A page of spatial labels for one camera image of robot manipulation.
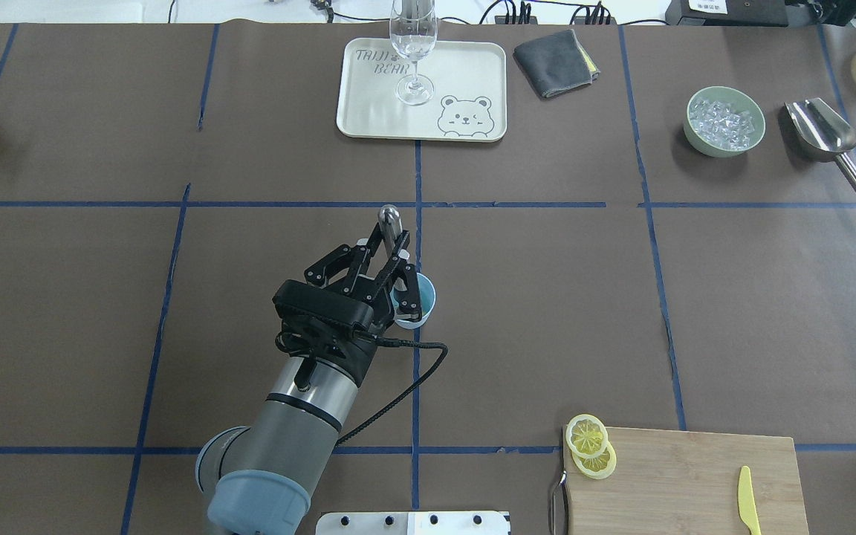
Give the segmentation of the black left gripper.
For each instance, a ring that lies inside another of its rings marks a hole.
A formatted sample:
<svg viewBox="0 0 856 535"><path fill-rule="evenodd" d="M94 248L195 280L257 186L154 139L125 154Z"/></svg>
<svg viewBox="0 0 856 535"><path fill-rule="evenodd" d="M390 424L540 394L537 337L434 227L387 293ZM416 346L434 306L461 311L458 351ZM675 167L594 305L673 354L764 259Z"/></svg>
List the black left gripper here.
<svg viewBox="0 0 856 535"><path fill-rule="evenodd" d="M402 307L421 317L417 268L409 261L409 231L402 231L374 278L366 272L383 246L378 223L370 237L347 244L312 265L309 280L286 280L273 297L281 331L276 348L292 357L330 363L361 385L377 351L376 338L395 319L391 292L402 281Z"/></svg>

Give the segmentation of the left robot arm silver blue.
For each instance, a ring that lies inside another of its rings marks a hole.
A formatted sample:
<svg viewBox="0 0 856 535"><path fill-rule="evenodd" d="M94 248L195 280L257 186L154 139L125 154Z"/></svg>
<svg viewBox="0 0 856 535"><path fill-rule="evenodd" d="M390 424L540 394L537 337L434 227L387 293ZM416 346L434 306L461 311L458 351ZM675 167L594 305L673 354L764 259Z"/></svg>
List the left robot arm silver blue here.
<svg viewBox="0 0 856 535"><path fill-rule="evenodd" d="M195 465L207 499L207 534L293 534L339 444L379 348L398 316L424 317L418 275L400 218L385 215L370 237L341 244L285 281L273 297L288 356L252 426L208 441Z"/></svg>

